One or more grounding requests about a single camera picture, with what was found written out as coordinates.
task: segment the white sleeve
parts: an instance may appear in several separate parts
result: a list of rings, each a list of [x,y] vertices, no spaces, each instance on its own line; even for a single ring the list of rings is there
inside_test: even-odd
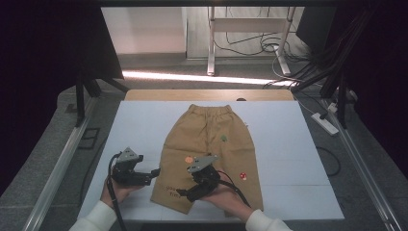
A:
[[[262,213],[254,211],[246,222],[247,231],[290,231],[291,229],[281,219],[272,219]]]
[[[78,219],[70,231],[108,231],[116,221],[115,211],[102,201],[98,201],[92,211]]]

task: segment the person's arm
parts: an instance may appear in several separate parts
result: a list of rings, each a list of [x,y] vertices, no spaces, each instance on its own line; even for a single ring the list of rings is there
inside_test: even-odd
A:
[[[223,173],[221,180],[230,182]],[[219,184],[209,195],[201,198],[216,205],[219,209],[239,218],[246,223],[248,231],[290,231],[291,229],[281,220],[272,219],[264,215],[261,210],[254,211],[245,205],[240,197],[229,187]]]
[[[131,192],[143,188],[143,186],[123,187],[112,180],[116,199],[121,203]],[[93,207],[92,211],[84,218],[78,219],[69,229],[70,231],[108,231],[116,221],[114,204],[109,195],[106,185],[103,188],[100,200]]]

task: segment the person's left hand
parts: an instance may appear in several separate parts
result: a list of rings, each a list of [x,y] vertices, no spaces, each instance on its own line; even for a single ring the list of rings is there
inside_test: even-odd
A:
[[[144,186],[122,186],[120,184],[117,184],[117,182],[114,179],[112,179],[112,185],[114,187],[117,203],[123,202],[123,200],[126,197],[128,197],[131,192],[137,191],[144,187]],[[100,200],[107,204],[108,206],[110,206],[111,208],[114,207],[111,196],[109,195],[107,180],[105,180]]]

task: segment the person's hand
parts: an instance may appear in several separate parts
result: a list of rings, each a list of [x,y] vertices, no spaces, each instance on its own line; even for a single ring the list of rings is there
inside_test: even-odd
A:
[[[107,204],[108,206],[110,206],[111,208],[113,208],[114,204],[112,202],[111,196],[109,195],[109,190],[108,190],[108,186],[106,183],[107,183],[107,180],[105,180],[100,200],[104,202],[105,204]],[[128,197],[131,192],[139,190],[144,187],[144,186],[125,187],[120,184],[117,184],[117,182],[114,179],[112,179],[112,185],[114,187],[117,203],[123,202],[123,200],[126,197]]]
[[[219,173],[221,180],[232,183],[222,172],[221,170]],[[243,222],[246,222],[249,216],[254,212],[253,209],[242,202],[234,190],[221,184],[218,184],[213,192],[202,197],[201,200],[213,203],[219,209],[241,219]]]

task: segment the white wall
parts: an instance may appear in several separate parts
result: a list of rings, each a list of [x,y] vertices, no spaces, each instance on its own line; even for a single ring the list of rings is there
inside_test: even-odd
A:
[[[102,8],[117,54],[185,53],[185,9]]]

